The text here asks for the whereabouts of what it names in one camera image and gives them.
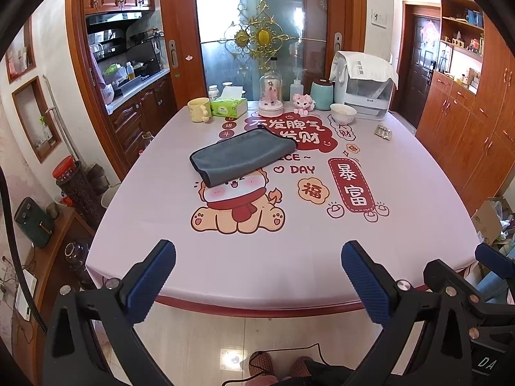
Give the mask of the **cream yellow mug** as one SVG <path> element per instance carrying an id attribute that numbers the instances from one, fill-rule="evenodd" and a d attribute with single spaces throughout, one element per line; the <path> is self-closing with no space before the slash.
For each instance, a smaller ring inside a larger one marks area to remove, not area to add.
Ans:
<path id="1" fill-rule="evenodd" d="M 211 121 L 211 100 L 209 98 L 194 98 L 188 102 L 190 119 L 194 123 L 209 123 Z"/>

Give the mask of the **pink printed tablecloth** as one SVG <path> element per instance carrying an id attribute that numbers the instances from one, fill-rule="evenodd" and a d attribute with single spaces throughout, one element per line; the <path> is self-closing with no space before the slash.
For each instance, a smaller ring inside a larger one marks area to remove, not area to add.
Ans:
<path id="1" fill-rule="evenodd" d="M 175 306 L 255 313 L 347 306 L 357 298 L 341 248 L 359 241 L 395 279 L 423 285 L 440 259 L 460 270 L 477 234 L 440 166 L 394 116 L 334 123 L 329 113 L 195 124 L 181 110 L 137 159 L 98 227 L 93 280 L 120 278 L 160 240 L 176 264 L 162 296 Z M 295 140 L 276 163 L 208 188 L 193 152 L 259 126 Z"/>

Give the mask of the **red lidded plastic jar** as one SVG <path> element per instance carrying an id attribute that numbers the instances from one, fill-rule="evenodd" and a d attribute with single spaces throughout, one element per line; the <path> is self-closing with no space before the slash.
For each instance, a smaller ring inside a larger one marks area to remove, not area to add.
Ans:
<path id="1" fill-rule="evenodd" d="M 74 157 L 68 155 L 62 161 L 58 163 L 58 165 L 52 171 L 53 178 L 56 181 L 66 181 L 71 178 L 73 174 L 77 171 L 77 162 Z"/>

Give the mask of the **cardboard box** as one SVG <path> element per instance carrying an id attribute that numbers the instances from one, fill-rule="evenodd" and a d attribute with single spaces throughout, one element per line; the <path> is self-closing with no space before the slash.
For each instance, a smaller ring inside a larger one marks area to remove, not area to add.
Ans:
<path id="1" fill-rule="evenodd" d="M 503 232 L 510 226 L 510 206 L 504 197 L 488 198 L 471 220 L 480 240 L 492 245 L 503 237 Z"/>

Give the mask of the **teal ceramic canister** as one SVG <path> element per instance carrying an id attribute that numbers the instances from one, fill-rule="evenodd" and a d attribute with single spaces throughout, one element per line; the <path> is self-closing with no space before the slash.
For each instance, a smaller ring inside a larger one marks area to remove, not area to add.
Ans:
<path id="1" fill-rule="evenodd" d="M 320 111 L 329 111 L 333 103 L 332 82 L 317 78 L 312 82 L 310 96 L 314 101 L 314 108 Z"/>

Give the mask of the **white small bowl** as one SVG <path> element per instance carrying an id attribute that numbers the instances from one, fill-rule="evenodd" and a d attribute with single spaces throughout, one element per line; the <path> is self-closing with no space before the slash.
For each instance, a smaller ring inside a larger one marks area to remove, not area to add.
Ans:
<path id="1" fill-rule="evenodd" d="M 338 124 L 351 124 L 357 115 L 356 109 L 347 104 L 333 103 L 330 110 L 333 121 Z"/>

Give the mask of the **wooden storage cabinet wall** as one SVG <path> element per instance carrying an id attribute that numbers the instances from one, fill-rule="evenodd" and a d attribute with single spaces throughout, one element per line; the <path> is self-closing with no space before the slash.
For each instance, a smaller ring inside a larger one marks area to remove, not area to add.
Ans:
<path id="1" fill-rule="evenodd" d="M 514 176 L 514 56 L 472 0 L 441 0 L 441 44 L 480 71 L 435 71 L 416 137 L 474 214 Z"/>

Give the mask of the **green tissue box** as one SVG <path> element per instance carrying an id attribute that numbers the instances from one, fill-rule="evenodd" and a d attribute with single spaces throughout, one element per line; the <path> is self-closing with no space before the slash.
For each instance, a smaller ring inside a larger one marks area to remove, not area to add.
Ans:
<path id="1" fill-rule="evenodd" d="M 221 96 L 211 101 L 211 112 L 217 117 L 238 119 L 247 110 L 248 101 L 242 86 L 225 86 Z"/>

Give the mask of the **clear liquor bottle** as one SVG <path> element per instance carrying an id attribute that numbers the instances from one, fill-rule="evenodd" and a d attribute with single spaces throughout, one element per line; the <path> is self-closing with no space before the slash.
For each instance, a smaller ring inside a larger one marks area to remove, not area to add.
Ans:
<path id="1" fill-rule="evenodd" d="M 273 76 L 275 78 L 278 78 L 278 79 L 282 78 L 281 73 L 279 72 L 278 67 L 277 67 L 277 57 L 270 58 L 269 73 L 271 74 L 271 76 Z"/>

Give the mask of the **dark green air fryer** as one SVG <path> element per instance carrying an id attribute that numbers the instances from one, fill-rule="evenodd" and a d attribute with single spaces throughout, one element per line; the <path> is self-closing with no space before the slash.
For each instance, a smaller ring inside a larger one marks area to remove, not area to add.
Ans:
<path id="1" fill-rule="evenodd" d="M 31 197 L 26 197 L 20 203 L 14 220 L 35 247 L 44 248 L 49 243 L 54 220 Z"/>

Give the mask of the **wooden side cabinet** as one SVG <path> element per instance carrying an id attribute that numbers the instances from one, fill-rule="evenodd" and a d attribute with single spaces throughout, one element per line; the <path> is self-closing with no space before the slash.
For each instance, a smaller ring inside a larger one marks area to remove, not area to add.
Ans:
<path id="1" fill-rule="evenodd" d="M 53 304 L 59 289 L 69 285 L 80 287 L 79 277 L 65 260 L 65 246 L 72 241 L 91 242 L 95 232 L 71 207 L 63 207 L 55 220 L 53 234 L 43 248 L 25 260 L 29 271 L 37 279 L 34 301 L 44 322 L 50 322 Z M 42 364 L 45 336 L 34 319 L 26 321 L 13 312 L 11 328 L 11 354 L 34 385 L 42 383 Z"/>

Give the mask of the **glass dome pink figurine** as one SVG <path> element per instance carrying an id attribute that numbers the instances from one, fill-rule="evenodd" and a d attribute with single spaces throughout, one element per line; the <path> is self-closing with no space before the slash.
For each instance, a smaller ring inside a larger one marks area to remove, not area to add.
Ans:
<path id="1" fill-rule="evenodd" d="M 270 72 L 262 76 L 259 83 L 258 114 L 265 118 L 281 116 L 284 111 L 281 77 Z"/>

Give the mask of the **blister pill pack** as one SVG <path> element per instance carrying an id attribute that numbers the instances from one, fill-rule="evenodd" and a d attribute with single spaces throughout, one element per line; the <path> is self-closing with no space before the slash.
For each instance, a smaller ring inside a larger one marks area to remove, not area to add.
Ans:
<path id="1" fill-rule="evenodd" d="M 383 140 L 391 140 L 392 138 L 392 131 L 381 124 L 378 124 L 375 128 L 374 134 Z"/>

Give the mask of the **purple and grey towel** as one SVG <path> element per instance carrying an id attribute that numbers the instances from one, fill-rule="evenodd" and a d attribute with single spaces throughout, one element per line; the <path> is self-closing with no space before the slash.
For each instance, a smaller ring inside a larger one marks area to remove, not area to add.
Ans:
<path id="1" fill-rule="evenodd" d="M 189 160 L 206 187 L 216 187 L 244 177 L 294 153 L 298 143 L 260 125 L 227 140 L 205 146 Z"/>

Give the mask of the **kitchen base cabinet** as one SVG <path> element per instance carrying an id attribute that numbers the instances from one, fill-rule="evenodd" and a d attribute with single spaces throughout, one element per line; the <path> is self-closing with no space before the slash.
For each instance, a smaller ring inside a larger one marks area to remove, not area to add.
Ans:
<path id="1" fill-rule="evenodd" d="M 150 142 L 149 135 L 155 137 L 177 113 L 169 73 L 155 81 L 148 81 L 149 84 L 145 84 L 109 114 L 128 168 L 132 167 Z"/>

